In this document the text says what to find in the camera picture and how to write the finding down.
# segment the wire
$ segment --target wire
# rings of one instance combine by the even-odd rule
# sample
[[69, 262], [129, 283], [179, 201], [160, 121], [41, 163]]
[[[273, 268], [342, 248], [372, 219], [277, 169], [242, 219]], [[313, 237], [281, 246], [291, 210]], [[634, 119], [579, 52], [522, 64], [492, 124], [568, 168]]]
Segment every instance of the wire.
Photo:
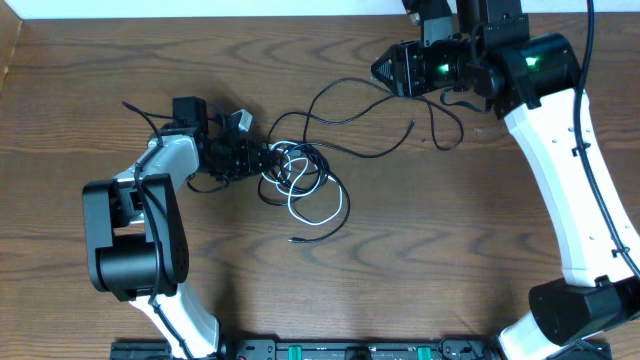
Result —
[[144, 112], [145, 115], [147, 115], [148, 117], [155, 117], [158, 119], [169, 119], [169, 120], [174, 120], [175, 118], [173, 116], [169, 116], [169, 115], [160, 115], [160, 114], [154, 114], [154, 113], [149, 113], [149, 112]]
[[445, 106], [462, 106], [465, 107], [469, 110], [475, 111], [477, 113], [480, 114], [488, 114], [491, 112], [491, 109], [493, 108], [493, 101], [491, 101], [490, 99], [485, 99], [485, 103], [484, 103], [484, 110], [479, 108], [478, 106], [468, 102], [468, 101], [456, 101], [454, 103], [449, 103], [447, 102], [447, 96], [449, 96], [449, 93], [453, 91], [453, 92], [457, 92], [457, 93], [464, 93], [469, 91], [468, 88], [459, 88], [459, 87], [452, 87], [452, 88], [447, 88], [442, 90], [442, 93], [440, 94], [440, 103], [442, 105]]
[[124, 105], [124, 107], [126, 107], [127, 109], [129, 109], [129, 110], [131, 110], [131, 111], [133, 111], [133, 112], [135, 112], [137, 114], [140, 114], [140, 116], [142, 116], [147, 121], [147, 124], [149, 124], [149, 126], [151, 126], [151, 128], [153, 129], [153, 133], [156, 135], [156, 138], [158, 139], [158, 145], [160, 147], [162, 147], [164, 145], [164, 142], [162, 140], [162, 136], [160, 136], [160, 130], [158, 129], [156, 124], [154, 124], [153, 121], [151, 121], [151, 119], [149, 119], [149, 115], [146, 112], [138, 109], [137, 107], [135, 107], [132, 104], [129, 104], [126, 101], [123, 101], [122, 105]]
[[224, 182], [224, 184], [222, 184], [222, 185], [220, 185], [218, 187], [215, 187], [213, 189], [210, 189], [210, 190], [200, 190], [200, 189], [197, 189], [195, 186], [193, 186], [191, 184], [191, 180], [193, 180], [193, 178], [195, 178], [195, 177], [196, 177], [195, 173], [193, 173], [193, 174], [191, 174], [191, 175], [189, 175], [187, 177], [187, 187], [189, 188], [189, 190], [191, 190], [193, 192], [197, 192], [199, 194], [211, 194], [211, 193], [214, 193], [214, 192], [226, 190], [229, 187], [229, 182], [230, 182], [229, 178], [226, 177], [226, 176], [223, 176], [222, 177], [222, 181]]
[[629, 256], [630, 249], [625, 247], [620, 240], [620, 235], [616, 230], [615, 224], [613, 222], [613, 218], [607, 209], [607, 204], [605, 203], [604, 198], [602, 197], [602, 193], [600, 192], [600, 188], [598, 187], [598, 183], [596, 182], [595, 175], [593, 173], [593, 169], [591, 168], [591, 164], [589, 162], [589, 158], [587, 156], [587, 148], [588, 144], [585, 143], [582, 136], [582, 121], [580, 119], [581, 116], [581, 108], [582, 108], [582, 97], [584, 95], [585, 85], [587, 83], [587, 75], [589, 73], [589, 66], [591, 65], [591, 54], [593, 53], [593, 43], [595, 37], [595, 9], [593, 0], [587, 0], [587, 7], [589, 13], [589, 29], [587, 33], [587, 46], [584, 54], [584, 60], [582, 62], [582, 70], [580, 72], [580, 78], [578, 79], [578, 85], [576, 86], [576, 97], [575, 103], [573, 107], [573, 127], [574, 134], [576, 138], [576, 149], [580, 156], [580, 160], [582, 162], [582, 167], [584, 168], [584, 172], [587, 176], [587, 181], [591, 186], [591, 190], [593, 192], [593, 196], [600, 208], [600, 212], [604, 218], [604, 221], [611, 233], [611, 238], [613, 239], [614, 244], [616, 245], [616, 249], [614, 250], [615, 254], [620, 254], [624, 261], [633, 272], [633, 275], [640, 280], [640, 270], [636, 266], [631, 256]]
[[[364, 110], [360, 111], [357, 115], [349, 117], [347, 119], [342, 119], [342, 120], [328, 120], [328, 119], [324, 119], [320, 116], [317, 116], [315, 114], [313, 114], [313, 108], [315, 107], [316, 102], [318, 101], [318, 99], [325, 94], [327, 91], [329, 91], [331, 88], [333, 88], [334, 86], [344, 83], [344, 82], [355, 82], [355, 83], [359, 83], [359, 84], [363, 84], [363, 85], [367, 85], [369, 87], [372, 87], [380, 92], [382, 92], [383, 94], [386, 95], [386, 97], [377, 100], [376, 102], [374, 102], [373, 104], [369, 105], [367, 108], [365, 108]], [[289, 209], [289, 212], [291, 213], [291, 215], [302, 221], [303, 223], [306, 223], [308, 225], [313, 225], [313, 226], [317, 226], [317, 225], [321, 225], [321, 224], [325, 224], [328, 221], [334, 219], [341, 211], [342, 207], [343, 207], [343, 196], [344, 199], [346, 200], [346, 212], [345, 215], [343, 217], [342, 222], [331, 232], [329, 232], [328, 234], [326, 234], [325, 236], [316, 238], [316, 239], [304, 239], [304, 238], [300, 238], [300, 237], [292, 237], [290, 239], [291, 242], [294, 243], [310, 243], [310, 242], [318, 242], [318, 241], [322, 241], [328, 237], [330, 237], [331, 235], [335, 234], [337, 231], [339, 231], [347, 222], [348, 218], [349, 218], [349, 214], [351, 212], [351, 202], [350, 202], [350, 198], [349, 198], [349, 193], [346, 189], [346, 187], [344, 186], [344, 184], [342, 183], [342, 181], [330, 170], [329, 168], [329, 163], [326, 160], [326, 158], [317, 150], [315, 149], [315, 147], [325, 147], [331, 150], [335, 150], [338, 152], [342, 152], [351, 156], [355, 156], [358, 158], [362, 158], [362, 159], [375, 159], [375, 158], [379, 158], [382, 156], [385, 156], [387, 154], [389, 154], [390, 152], [394, 151], [395, 149], [397, 149], [400, 145], [402, 145], [404, 143], [404, 141], [409, 137], [409, 135], [411, 134], [411, 131], [413, 130], [414, 126], [415, 126], [415, 121], [411, 121], [411, 123], [409, 124], [409, 126], [407, 127], [407, 131], [405, 132], [404, 136], [390, 149], [383, 151], [381, 153], [377, 153], [377, 154], [362, 154], [359, 152], [355, 152], [353, 150], [349, 150], [346, 149], [344, 147], [341, 146], [337, 146], [337, 145], [333, 145], [333, 144], [327, 144], [327, 143], [323, 143], [323, 142], [308, 142], [307, 141], [307, 134], [308, 134], [308, 129], [309, 129], [309, 123], [310, 120], [316, 120], [322, 124], [326, 124], [326, 125], [346, 125], [349, 123], [354, 122], [355, 120], [363, 117], [364, 115], [366, 115], [369, 111], [371, 111], [373, 108], [375, 108], [376, 106], [389, 101], [391, 99], [395, 99], [398, 98], [397, 96], [393, 95], [393, 93], [391, 93], [390, 91], [374, 84], [371, 83], [369, 81], [366, 80], [362, 80], [362, 79], [357, 79], [357, 78], [343, 78], [343, 79], [338, 79], [334, 82], [332, 82], [331, 84], [329, 84], [328, 86], [326, 86], [324, 89], [322, 89], [312, 100], [311, 105], [309, 106], [309, 110], [307, 112], [302, 112], [302, 111], [290, 111], [287, 113], [282, 114], [280, 117], [278, 117], [278, 119], [276, 119], [276, 121], [273, 123], [273, 125], [271, 126], [271, 128], [269, 129], [269, 132], [267, 134], [267, 144], [270, 143], [270, 139], [271, 136], [275, 130], [275, 128], [277, 127], [277, 125], [280, 123], [280, 121], [288, 116], [292, 116], [292, 115], [297, 115], [297, 116], [303, 116], [305, 117], [305, 126], [304, 126], [304, 131], [302, 133], [302, 141], [297, 142], [297, 141], [280, 141], [275, 143], [270, 151], [271, 151], [271, 155], [274, 159], [274, 166], [269, 169], [268, 171], [265, 171], [262, 174], [262, 177], [260, 178], [259, 182], [258, 182], [258, 196], [260, 197], [260, 199], [269, 204], [269, 205], [273, 205], [273, 206], [287, 206]], [[462, 143], [463, 139], [464, 139], [464, 126], [462, 125], [462, 121], [452, 112], [450, 112], [449, 110], [447, 110], [446, 108], [438, 105], [437, 103], [432, 102], [431, 100], [426, 99], [425, 97], [417, 97], [417, 98], [402, 98], [402, 99], [407, 99], [407, 100], [413, 100], [413, 101], [419, 101], [419, 102], [423, 102], [425, 104], [427, 104], [427, 107], [429, 109], [429, 115], [430, 115], [430, 122], [431, 122], [431, 136], [433, 139], [433, 143], [436, 146], [437, 149], [441, 150], [441, 151], [449, 151], [449, 150], [453, 150], [455, 149], [458, 145], [460, 145], [460, 143]], [[449, 117], [451, 117], [456, 124], [458, 125], [459, 129], [460, 129], [460, 137], [459, 139], [452, 145], [449, 147], [445, 147], [440, 145], [440, 143], [437, 141], [436, 138], [436, 134], [435, 134], [435, 115], [433, 112], [433, 108], [437, 108], [438, 110], [442, 111], [443, 113], [445, 113], [446, 115], [448, 115]], [[297, 151], [300, 153], [299, 156], [294, 156], [294, 152]], [[293, 170], [292, 168], [292, 164], [294, 162], [299, 162], [299, 161], [304, 161], [305, 162], [305, 166], [304, 169], [300, 172]], [[296, 175], [293, 179], [293, 181], [291, 181], [291, 176], [292, 175]], [[311, 185], [307, 186], [307, 187], [300, 187], [298, 185], [299, 180], [301, 180], [303, 177], [305, 176], [315, 176], [313, 182]], [[281, 194], [286, 196], [286, 199], [283, 201], [277, 201], [277, 200], [273, 200], [271, 198], [268, 198], [267, 196], [265, 196], [262, 193], [262, 184], [264, 183], [264, 181], [270, 182], [274, 185], [276, 185], [276, 189], [278, 192], [280, 192]], [[330, 182], [335, 182], [340, 190], [340, 203], [338, 206], [338, 210], [331, 215], [330, 217], [328, 217], [327, 219], [320, 221], [320, 222], [312, 222], [309, 221], [307, 218], [305, 218], [304, 216], [302, 216], [296, 209], [294, 204], [301, 200], [302, 198], [309, 196], [315, 192], [317, 192], [318, 190], [320, 190], [328, 181]]]
[[484, 25], [486, 25], [486, 23], [484, 22], [477, 23], [471, 30], [471, 34], [469, 37], [469, 45], [471, 46], [471, 61], [473, 61], [473, 64], [476, 66], [481, 66], [480, 60], [482, 60], [482, 58], [484, 58], [484, 56], [486, 55], [483, 52], [480, 58], [478, 58], [478, 32], [480, 32], [480, 29], [482, 29]]

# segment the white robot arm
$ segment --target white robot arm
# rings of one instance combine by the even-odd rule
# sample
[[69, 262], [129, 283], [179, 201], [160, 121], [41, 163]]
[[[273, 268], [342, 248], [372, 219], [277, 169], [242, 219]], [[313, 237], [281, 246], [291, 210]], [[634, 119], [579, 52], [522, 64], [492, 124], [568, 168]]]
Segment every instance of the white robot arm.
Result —
[[[616, 254], [580, 158], [574, 155], [574, 98], [573, 89], [546, 96], [541, 100], [542, 107], [529, 110], [520, 106], [505, 118], [505, 122], [524, 151], [540, 186], [558, 237], [566, 284], [595, 288], [599, 286], [597, 279], [607, 277], [611, 283], [618, 283], [632, 277], [633, 273]], [[620, 238], [626, 247], [640, 249], [638, 233], [622, 207], [596, 141], [586, 95], [582, 100], [581, 120], [584, 139], [591, 144], [589, 161], [615, 227], [620, 229]], [[634, 262], [640, 263], [640, 253], [629, 252], [629, 255]], [[542, 333], [531, 312], [505, 329], [499, 339], [509, 359], [544, 359], [562, 349]]]

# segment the green led light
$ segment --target green led light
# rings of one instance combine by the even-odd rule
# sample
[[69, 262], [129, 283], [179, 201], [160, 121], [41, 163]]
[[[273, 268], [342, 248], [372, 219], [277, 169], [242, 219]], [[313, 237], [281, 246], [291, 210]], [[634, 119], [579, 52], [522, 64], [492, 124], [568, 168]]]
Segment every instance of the green led light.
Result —
[[528, 57], [525, 60], [527, 60], [527, 65], [534, 67], [536, 66], [536, 64], [538, 63], [538, 60], [540, 60], [540, 58], [537, 57]]

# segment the tangled cable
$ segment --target tangled cable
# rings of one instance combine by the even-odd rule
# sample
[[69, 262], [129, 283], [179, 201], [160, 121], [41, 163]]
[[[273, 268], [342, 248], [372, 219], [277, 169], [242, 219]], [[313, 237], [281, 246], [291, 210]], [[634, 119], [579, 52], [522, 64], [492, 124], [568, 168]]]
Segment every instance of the tangled cable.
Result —
[[[314, 115], [313, 108], [315, 107], [317, 100], [323, 94], [325, 94], [329, 89], [344, 82], [355, 82], [359, 84], [364, 84], [386, 94], [387, 96], [374, 102], [373, 104], [369, 105], [366, 109], [359, 112], [357, 115], [350, 117], [348, 119], [327, 120], [320, 116]], [[336, 232], [338, 232], [346, 224], [347, 220], [349, 219], [349, 215], [351, 213], [351, 200], [349, 198], [349, 192], [347, 191], [346, 187], [344, 186], [340, 178], [338, 178], [338, 176], [336, 176], [336, 174], [331, 171], [329, 162], [324, 157], [324, 155], [322, 155], [322, 153], [318, 151], [317, 147], [329, 148], [331, 150], [342, 152], [342, 153], [352, 155], [362, 159], [375, 159], [375, 158], [379, 158], [389, 154], [390, 152], [397, 149], [400, 145], [402, 145], [402, 143], [409, 137], [409, 135], [411, 134], [411, 131], [415, 126], [415, 121], [411, 121], [405, 135], [400, 139], [400, 141], [398, 141], [398, 143], [396, 143], [396, 145], [394, 145], [390, 149], [378, 154], [362, 154], [362, 153], [358, 153], [358, 152], [345, 149], [343, 147], [336, 146], [336, 145], [326, 144], [322, 142], [308, 142], [307, 133], [309, 129], [310, 120], [313, 119], [326, 125], [346, 125], [366, 115], [369, 111], [371, 111], [376, 106], [395, 98], [397, 98], [397, 96], [393, 95], [390, 91], [376, 84], [373, 84], [369, 81], [356, 79], [356, 78], [339, 79], [331, 83], [329, 86], [325, 87], [322, 91], [320, 91], [315, 96], [307, 112], [302, 112], [302, 111], [287, 112], [285, 114], [282, 114], [271, 126], [271, 129], [269, 130], [269, 134], [267, 135], [267, 144], [270, 143], [269, 140], [271, 139], [271, 135], [274, 129], [276, 128], [276, 126], [280, 123], [282, 119], [292, 115], [303, 116], [306, 118], [304, 131], [302, 133], [302, 141], [279, 141], [274, 143], [273, 145], [270, 145], [270, 151], [271, 151], [271, 156], [273, 158], [274, 166], [269, 171], [264, 172], [262, 174], [262, 177], [260, 178], [260, 181], [258, 182], [258, 196], [260, 197], [260, 199], [269, 205], [286, 206], [294, 218], [296, 218], [297, 220], [307, 225], [312, 225], [312, 226], [323, 225], [333, 220], [334, 218], [336, 218], [340, 214], [342, 209], [345, 207], [344, 205], [346, 203], [346, 212], [344, 214], [342, 222], [337, 227], [335, 227], [331, 232], [327, 233], [324, 236], [314, 238], [314, 239], [292, 237], [289, 239], [289, 241], [293, 243], [313, 243], [313, 242], [319, 242], [319, 241], [325, 240], [328, 237], [335, 234]], [[431, 121], [431, 136], [433, 139], [433, 143], [438, 150], [450, 151], [455, 149], [458, 145], [460, 145], [460, 143], [462, 143], [462, 140], [464, 139], [464, 128], [462, 126], [462, 122], [455, 114], [453, 114], [443, 106], [437, 103], [434, 103], [422, 96], [416, 97], [416, 98], [402, 98], [402, 99], [420, 101], [427, 104], [427, 107], [429, 109], [430, 121]], [[448, 146], [448, 147], [442, 146], [440, 145], [440, 143], [438, 143], [436, 139], [435, 119], [434, 119], [434, 113], [433, 113], [434, 107], [444, 112], [446, 115], [450, 116], [456, 122], [456, 124], [460, 129], [460, 137], [451, 146]], [[298, 165], [298, 164], [301, 164], [302, 166], [299, 166], [298, 169], [296, 169], [294, 165]], [[307, 186], [300, 185], [301, 181], [306, 177], [313, 177], [312, 182], [309, 183]], [[280, 194], [284, 195], [285, 199], [274, 200], [265, 196], [262, 192], [262, 184], [264, 181], [274, 184], [276, 190]], [[296, 209], [295, 204], [301, 199], [317, 192], [328, 182], [335, 183], [339, 188], [340, 198], [339, 198], [338, 208], [335, 213], [333, 213], [332, 215], [330, 215], [329, 217], [327, 217], [322, 221], [309, 220]]]

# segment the white cable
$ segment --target white cable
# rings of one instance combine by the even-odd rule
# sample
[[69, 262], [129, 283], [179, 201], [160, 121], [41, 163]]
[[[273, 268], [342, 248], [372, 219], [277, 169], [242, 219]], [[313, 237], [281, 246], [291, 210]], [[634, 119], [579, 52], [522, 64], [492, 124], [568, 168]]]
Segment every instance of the white cable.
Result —
[[[304, 216], [302, 216], [302, 214], [300, 214], [298, 212], [298, 210], [296, 210], [293, 206], [291, 206], [291, 198], [293, 197], [292, 196], [293, 195], [293, 188], [296, 185], [296, 182], [298, 180], [300, 180], [300, 178], [304, 175], [304, 173], [307, 172], [307, 168], [309, 167], [309, 159], [307, 159], [307, 158], [299, 158], [299, 159], [294, 159], [292, 161], [300, 160], [300, 159], [306, 160], [306, 163], [304, 165], [304, 169], [300, 172], [300, 174], [295, 179], [293, 179], [293, 182], [291, 182], [291, 187], [289, 188], [289, 194], [288, 194], [289, 196], [287, 197], [287, 207], [289, 208], [289, 212], [291, 213], [291, 215], [294, 218], [302, 221], [303, 223], [305, 223], [307, 225], [311, 225], [311, 226], [322, 225], [322, 224], [330, 221], [334, 217], [338, 216], [338, 214], [340, 213], [340, 210], [342, 210], [342, 188], [338, 187], [338, 191], [339, 191], [339, 194], [340, 194], [340, 205], [338, 206], [338, 210], [336, 210], [336, 212], [333, 215], [329, 216], [328, 218], [326, 218], [326, 219], [324, 219], [324, 220], [322, 220], [320, 222], [311, 222], [311, 221], [307, 220]], [[334, 178], [332, 178], [331, 176], [328, 176], [328, 179], [333, 181], [333, 182], [336, 182], [336, 180]]]
[[[298, 143], [295, 142], [291, 142], [291, 141], [279, 141], [275, 144], [273, 144], [271, 146], [272, 150], [277, 150], [280, 152], [284, 152], [283, 149], [279, 149], [278, 147], [281, 144], [288, 144], [288, 145], [299, 145]], [[295, 208], [295, 204], [292, 204], [291, 199], [292, 198], [296, 198], [296, 197], [305, 197], [305, 196], [309, 196], [311, 194], [313, 194], [317, 189], [318, 186], [320, 185], [321, 181], [320, 178], [318, 178], [316, 180], [315, 185], [313, 186], [312, 189], [310, 189], [309, 191], [307, 191], [306, 193], [303, 194], [294, 194], [293, 193], [293, 189], [295, 188], [296, 183], [298, 182], [298, 180], [300, 180], [301, 177], [307, 175], [307, 168], [309, 168], [309, 159], [306, 157], [299, 157], [299, 158], [295, 158], [295, 159], [291, 159], [291, 157], [287, 154], [285, 155], [287, 157], [287, 163], [284, 164], [284, 166], [282, 167], [283, 169], [288, 169], [289, 173], [287, 174], [287, 180], [289, 180], [291, 178], [291, 173], [293, 170], [293, 163], [296, 161], [300, 161], [300, 160], [304, 160], [305, 161], [305, 165], [304, 165], [304, 169], [298, 174], [298, 176], [296, 176], [296, 178], [293, 180], [293, 182], [291, 183], [291, 185], [289, 186], [289, 191], [287, 192], [286, 189], [283, 190], [282, 188], [280, 188], [281, 184], [279, 181], [277, 181], [277, 179], [280, 178], [280, 175], [282, 175], [283, 171], [281, 170], [278, 175], [276, 176], [276, 179], [271, 178], [271, 176], [269, 175], [268, 171], [262, 173], [262, 177], [267, 180], [268, 182], [275, 184], [276, 185], [276, 189], [278, 190], [278, 192], [280, 192], [283, 195], [287, 196], [287, 207], [289, 208], [289, 212], [291, 213], [291, 215], [298, 219], [299, 221], [307, 224], [307, 225], [311, 225], [311, 226], [318, 226], [318, 225], [322, 225], [330, 220], [332, 220], [333, 218], [335, 218], [336, 216], [338, 216], [338, 214], [340, 214], [340, 210], [342, 210], [342, 197], [343, 197], [343, 191], [342, 188], [338, 186], [338, 192], [340, 195], [340, 204], [338, 205], [338, 210], [336, 210], [336, 212], [329, 216], [328, 218], [320, 221], [320, 222], [312, 222], [309, 221], [307, 218], [305, 218], [302, 214], [300, 214], [298, 212], [298, 210]], [[313, 166], [316, 168], [316, 171], [318, 170], [318, 166], [316, 166], [315, 164], [313, 164]], [[331, 176], [327, 176], [327, 179], [333, 181], [334, 183], [336, 182], [336, 180], [331, 177]]]
[[[271, 149], [275, 149], [275, 150], [278, 150], [278, 151], [280, 151], [280, 152], [284, 152], [284, 150], [283, 150], [283, 149], [278, 149], [278, 146], [279, 146], [280, 144], [298, 145], [297, 143], [294, 143], [294, 142], [291, 142], [291, 141], [278, 141], [277, 143], [275, 143], [275, 144], [273, 144], [273, 145], [271, 146]], [[291, 177], [291, 157], [290, 157], [289, 155], [287, 155], [287, 159], [289, 160], [289, 162], [287, 163], [287, 164], [289, 164], [289, 174], [287, 175], [287, 180], [289, 180], [289, 178]], [[262, 177], [263, 177], [265, 180], [267, 180], [268, 182], [270, 182], [270, 183], [272, 183], [272, 184], [276, 184], [276, 185], [278, 185], [278, 184], [279, 184], [279, 182], [278, 182], [278, 181], [276, 181], [276, 180], [271, 179], [271, 177], [269, 177], [269, 176], [268, 176], [268, 173], [269, 173], [269, 171], [265, 171], [265, 172], [263, 172], [263, 173], [262, 173]]]

